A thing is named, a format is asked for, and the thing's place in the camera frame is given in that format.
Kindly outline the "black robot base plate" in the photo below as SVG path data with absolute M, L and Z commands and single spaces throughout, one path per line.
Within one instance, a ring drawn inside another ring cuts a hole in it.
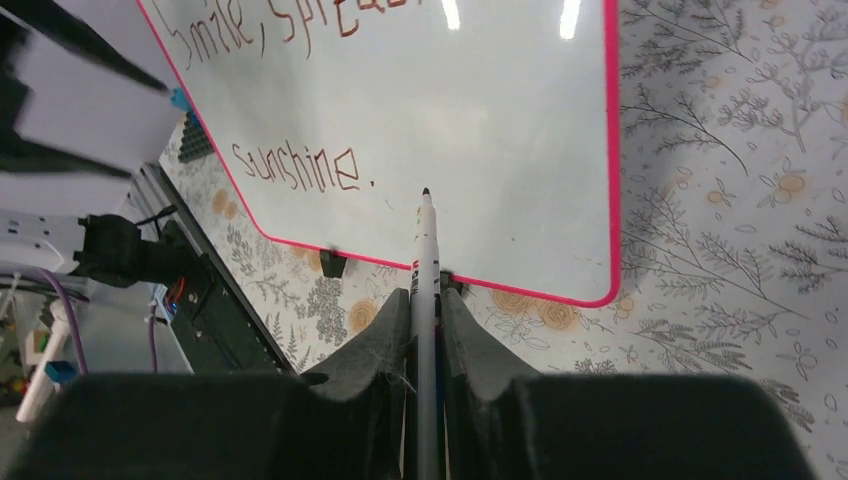
M 188 368 L 196 374 L 276 372 L 294 369 L 213 250 L 193 243 L 174 220 L 162 239 L 182 248 L 189 265 L 168 294 L 171 329 Z

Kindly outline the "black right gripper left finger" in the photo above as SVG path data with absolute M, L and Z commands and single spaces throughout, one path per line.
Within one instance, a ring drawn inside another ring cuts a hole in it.
M 299 375 L 93 374 L 36 421 L 17 479 L 400 479 L 409 294 Z

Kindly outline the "red capped marker pen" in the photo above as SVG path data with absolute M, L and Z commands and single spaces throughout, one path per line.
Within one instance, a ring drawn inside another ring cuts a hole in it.
M 410 320 L 416 343 L 416 468 L 418 479 L 441 477 L 436 327 L 440 295 L 440 263 L 436 210 L 428 188 L 417 209 L 411 267 Z

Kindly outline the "pink framed whiteboard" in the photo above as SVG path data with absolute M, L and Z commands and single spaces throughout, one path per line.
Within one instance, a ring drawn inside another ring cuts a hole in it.
M 461 282 L 619 290 L 614 1 L 143 1 L 256 229 Z

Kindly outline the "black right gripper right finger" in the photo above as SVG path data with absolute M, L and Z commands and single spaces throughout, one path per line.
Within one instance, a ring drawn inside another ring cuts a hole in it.
M 811 479 L 778 404 L 724 375 L 544 374 L 441 295 L 454 479 Z

